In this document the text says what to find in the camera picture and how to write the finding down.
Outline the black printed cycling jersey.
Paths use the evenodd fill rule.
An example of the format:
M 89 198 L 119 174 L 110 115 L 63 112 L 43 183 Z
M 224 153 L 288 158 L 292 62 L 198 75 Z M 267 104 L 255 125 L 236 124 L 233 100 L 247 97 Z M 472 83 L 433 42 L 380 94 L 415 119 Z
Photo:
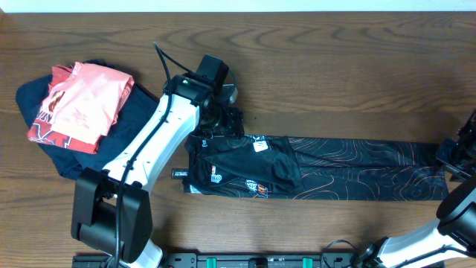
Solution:
M 246 135 L 189 136 L 184 192 L 287 200 L 429 201 L 448 196 L 429 143 Z

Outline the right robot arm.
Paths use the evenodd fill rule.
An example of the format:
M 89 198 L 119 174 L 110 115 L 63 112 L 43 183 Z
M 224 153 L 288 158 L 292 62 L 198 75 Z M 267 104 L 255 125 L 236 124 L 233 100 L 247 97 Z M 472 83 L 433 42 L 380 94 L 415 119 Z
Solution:
M 440 203 L 436 219 L 403 236 L 383 237 L 353 258 L 351 267 L 429 267 L 475 257 L 475 114 L 446 139 L 436 158 L 460 184 Z

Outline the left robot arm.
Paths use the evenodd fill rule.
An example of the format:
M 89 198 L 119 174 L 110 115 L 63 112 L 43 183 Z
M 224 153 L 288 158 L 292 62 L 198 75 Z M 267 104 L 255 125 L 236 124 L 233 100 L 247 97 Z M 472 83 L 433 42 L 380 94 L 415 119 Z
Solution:
M 225 75 L 179 74 L 142 130 L 100 171 L 86 168 L 77 179 L 71 236 L 106 253 L 108 267 L 159 267 L 163 250 L 151 240 L 150 193 L 160 172 L 189 134 L 242 135 L 242 113 L 232 105 L 236 82 Z

